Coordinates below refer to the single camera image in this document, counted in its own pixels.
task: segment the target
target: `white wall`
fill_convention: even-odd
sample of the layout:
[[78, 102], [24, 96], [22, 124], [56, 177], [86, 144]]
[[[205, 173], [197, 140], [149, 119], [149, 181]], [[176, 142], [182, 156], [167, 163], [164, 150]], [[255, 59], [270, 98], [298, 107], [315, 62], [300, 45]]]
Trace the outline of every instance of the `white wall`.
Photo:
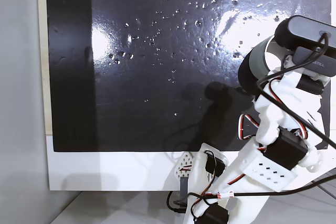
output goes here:
[[0, 223], [51, 223], [77, 194], [48, 190], [37, 0], [0, 0]]

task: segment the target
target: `black glossy surface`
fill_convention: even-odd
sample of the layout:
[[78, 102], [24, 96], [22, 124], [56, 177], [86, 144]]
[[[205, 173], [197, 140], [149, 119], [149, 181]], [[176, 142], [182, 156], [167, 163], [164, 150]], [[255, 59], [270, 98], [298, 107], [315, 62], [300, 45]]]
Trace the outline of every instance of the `black glossy surface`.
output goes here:
[[[237, 78], [244, 56], [279, 21], [301, 14], [330, 23], [331, 12], [330, 0], [47, 5], [54, 148], [63, 152], [241, 149], [238, 117], [256, 116]], [[326, 132], [329, 96], [327, 88]]]

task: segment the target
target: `cable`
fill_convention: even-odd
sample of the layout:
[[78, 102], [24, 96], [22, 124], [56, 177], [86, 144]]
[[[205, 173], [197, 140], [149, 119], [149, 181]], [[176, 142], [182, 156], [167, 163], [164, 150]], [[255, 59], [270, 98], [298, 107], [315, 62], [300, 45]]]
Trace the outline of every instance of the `cable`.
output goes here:
[[168, 196], [167, 196], [167, 201], [166, 201], [166, 203], [167, 203], [167, 207], [168, 207], [170, 210], [172, 210], [172, 211], [174, 211], [174, 212], [177, 212], [177, 213], [179, 213], [179, 214], [183, 214], [183, 213], [185, 213], [185, 211], [186, 211], [185, 208], [173, 208], [173, 207], [170, 205], [169, 201], [170, 201], [170, 197], [172, 196], [172, 193], [173, 193], [173, 191], [170, 191], [169, 194], [168, 194]]
[[319, 136], [321, 139], [323, 139], [327, 144], [331, 145], [335, 150], [336, 150], [336, 143], [334, 143], [331, 139], [329, 139], [326, 135], [324, 135], [323, 133], [321, 133], [318, 129], [316, 129], [313, 125], [311, 125], [310, 123], [306, 122], [302, 117], [300, 117], [298, 114], [296, 114], [295, 112], [291, 111], [288, 107], [286, 107], [284, 104], [280, 103], [279, 101], [277, 101], [276, 99], [274, 99], [272, 96], [270, 96], [268, 93], [266, 93], [263, 88], [261, 87], [261, 85], [270, 80], [273, 79], [275, 77], [278, 77], [279, 75], [282, 75], [284, 73], [296, 70], [298, 68], [302, 68], [308, 64], [313, 63], [314, 61], [316, 61], [321, 55], [323, 55], [326, 50], [328, 49], [328, 45], [329, 45], [329, 39], [327, 37], [327, 34], [324, 33], [321, 38], [319, 39], [318, 42], [321, 42], [324, 39], [324, 46], [322, 48], [322, 50], [315, 55], [316, 53], [313, 52], [310, 54], [310, 56], [307, 58], [307, 60], [305, 60], [302, 64], [287, 68], [287, 69], [283, 69], [280, 70], [277, 73], [271, 74], [269, 76], [266, 76], [260, 80], [257, 81], [256, 85], [257, 88], [259, 89], [260, 95], [262, 95], [263, 97], [265, 97], [267, 100], [269, 100], [270, 102], [272, 102], [273, 104], [275, 104], [278, 108], [282, 109], [283, 111], [285, 111], [287, 114], [289, 114], [290, 116], [292, 116], [294, 119], [296, 119], [297, 121], [301, 122], [305, 127], [307, 127], [308, 129], [310, 129], [313, 133], [315, 133], [317, 136]]
[[[213, 184], [213, 182], [215, 181], [215, 178], [216, 178], [216, 166], [217, 166], [217, 161], [216, 161], [215, 154], [214, 154], [212, 151], [210, 151], [210, 150], [206, 150], [204, 153], [207, 153], [207, 152], [210, 152], [210, 153], [211, 153], [211, 155], [212, 155], [212, 157], [213, 157], [213, 159], [214, 159], [214, 162], [215, 162], [215, 166], [214, 166], [214, 175], [213, 175], [212, 180], [210, 181], [209, 185], [208, 185], [208, 186], [204, 189], [204, 191], [201, 193], [201, 196], [203, 196], [203, 195], [206, 193], [206, 191], [209, 190], [209, 188], [211, 187], [211, 185]], [[196, 220], [197, 217], [194, 215], [194, 210], [193, 210], [193, 208], [194, 208], [194, 206], [195, 206], [197, 203], [199, 203], [201, 200], [202, 200], [202, 199], [200, 199], [200, 198], [197, 199], [197, 200], [192, 204], [192, 206], [191, 206], [191, 208], [190, 208], [190, 212], [191, 212], [192, 216], [194, 217], [194, 220]]]
[[252, 118], [252, 116], [250, 116], [249, 114], [241, 114], [238, 120], [238, 138], [240, 140], [248, 140], [251, 137], [255, 136], [255, 135], [243, 136], [244, 118], [247, 118], [255, 127], [257, 128], [259, 127], [259, 123], [257, 123], [256, 120]]
[[336, 179], [336, 175], [329, 176], [327, 178], [323, 178], [319, 181], [313, 182], [312, 184], [308, 186], [303, 186], [295, 190], [289, 190], [289, 191], [281, 191], [279, 193], [270, 191], [268, 193], [235, 193], [235, 197], [241, 197], [241, 196], [284, 196], [284, 195], [291, 195], [291, 194], [296, 194], [301, 191], [306, 191], [308, 189], [311, 189], [313, 187], [316, 187], [318, 185], [321, 185], [325, 182], [328, 182], [330, 180]]
[[336, 196], [331, 192], [329, 192], [327, 189], [325, 189], [323, 186], [318, 185], [317, 187], [320, 188], [322, 191], [324, 191], [326, 194], [328, 194], [330, 197], [336, 199]]
[[[303, 186], [303, 187], [295, 189], [295, 190], [281, 191], [279, 193], [274, 192], [274, 191], [270, 191], [270, 192], [266, 192], [266, 193], [234, 193], [234, 196], [235, 197], [245, 197], [245, 196], [285, 196], [285, 195], [291, 195], [291, 194], [300, 193], [302, 191], [306, 191], [308, 189], [317, 187], [317, 186], [319, 186], [319, 185], [321, 185], [325, 182], [331, 181], [333, 179], [336, 179], [336, 175], [331, 175], [327, 178], [323, 178], [319, 181], [313, 182], [310, 185]], [[199, 199], [217, 199], [218, 198], [218, 195], [213, 195], [213, 194], [202, 196], [202, 195], [198, 195], [198, 194], [195, 194], [195, 193], [188, 193], [182, 200], [179, 200], [179, 202], [184, 201], [189, 196], [195, 196], [195, 197], [198, 197]]]
[[243, 178], [245, 176], [245, 174], [241, 174], [239, 177], [235, 178], [234, 180], [232, 180], [231, 182], [227, 183], [228, 185], [232, 185], [234, 183], [236, 183], [238, 180], [240, 180], [241, 178]]

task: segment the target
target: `black cable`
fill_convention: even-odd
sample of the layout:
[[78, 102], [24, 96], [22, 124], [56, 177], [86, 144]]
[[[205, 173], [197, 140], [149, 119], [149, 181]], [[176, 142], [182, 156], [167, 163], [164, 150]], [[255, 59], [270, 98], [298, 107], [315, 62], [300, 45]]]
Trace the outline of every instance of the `black cable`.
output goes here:
[[263, 88], [261, 87], [261, 85], [270, 80], [273, 79], [275, 77], [278, 77], [284, 73], [296, 70], [298, 68], [302, 68], [308, 64], [313, 63], [314, 61], [316, 61], [320, 56], [322, 56], [326, 50], [328, 49], [328, 45], [329, 45], [329, 39], [327, 37], [327, 34], [324, 33], [321, 38], [319, 39], [319, 42], [321, 42], [324, 39], [324, 46], [322, 48], [322, 50], [315, 55], [316, 53], [313, 52], [310, 54], [310, 56], [301, 64], [287, 68], [287, 69], [283, 69], [280, 70], [279, 72], [276, 72], [274, 74], [271, 74], [269, 76], [266, 76], [260, 80], [257, 81], [256, 85], [257, 88], [260, 91], [260, 95], [262, 95], [263, 97], [265, 97], [267, 100], [269, 100], [270, 102], [272, 102], [273, 104], [275, 104], [278, 108], [282, 109], [283, 111], [285, 111], [287, 114], [289, 114], [290, 116], [292, 116], [294, 119], [296, 119], [297, 121], [301, 122], [305, 127], [307, 127], [308, 129], [310, 129], [313, 133], [315, 133], [317, 136], [319, 136], [320, 138], [322, 138], [327, 144], [331, 145], [334, 149], [336, 149], [336, 143], [334, 143], [332, 140], [330, 140], [326, 135], [324, 135], [323, 133], [321, 133], [318, 129], [316, 129], [313, 125], [311, 125], [310, 123], [306, 122], [302, 117], [300, 117], [298, 114], [296, 114], [294, 111], [291, 111], [287, 106], [285, 106], [284, 104], [280, 103], [279, 101], [277, 101], [276, 99], [274, 99], [272, 96], [270, 96], [268, 93], [266, 93]]
[[326, 194], [328, 194], [333, 199], [336, 199], [336, 196], [333, 193], [331, 193], [330, 191], [328, 191], [327, 189], [325, 189], [323, 186], [317, 185], [317, 187], [320, 188], [322, 191], [324, 191]]
[[185, 211], [186, 211], [186, 208], [173, 208], [173, 207], [170, 205], [169, 201], [170, 201], [170, 197], [172, 196], [172, 193], [173, 193], [173, 191], [170, 191], [169, 194], [168, 194], [168, 196], [167, 196], [167, 202], [166, 202], [166, 203], [167, 203], [167, 207], [168, 207], [170, 210], [174, 211], [174, 212], [177, 212], [177, 213], [179, 213], [179, 214], [184, 214]]
[[299, 193], [301, 191], [306, 191], [308, 189], [311, 189], [313, 187], [316, 187], [318, 185], [321, 185], [321, 184], [323, 184], [325, 182], [328, 182], [330, 180], [333, 180], [333, 179], [336, 179], [336, 175], [332, 175], [332, 176], [329, 176], [327, 178], [323, 178], [323, 179], [321, 179], [319, 181], [311, 183], [308, 186], [303, 186], [303, 187], [300, 187], [300, 188], [295, 189], [295, 190], [281, 191], [279, 193], [277, 193], [275, 191], [270, 191], [270, 192], [267, 192], [267, 193], [235, 193], [235, 197], [241, 197], [241, 196], [284, 196], [284, 195], [291, 195], [291, 194]]

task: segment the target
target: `wooden board edge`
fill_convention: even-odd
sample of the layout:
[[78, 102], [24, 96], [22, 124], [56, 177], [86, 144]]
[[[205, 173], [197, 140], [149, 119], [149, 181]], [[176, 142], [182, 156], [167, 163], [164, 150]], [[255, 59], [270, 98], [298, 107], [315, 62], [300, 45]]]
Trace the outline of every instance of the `wooden board edge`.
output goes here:
[[45, 131], [46, 135], [52, 135], [53, 125], [51, 119], [47, 0], [37, 1]]

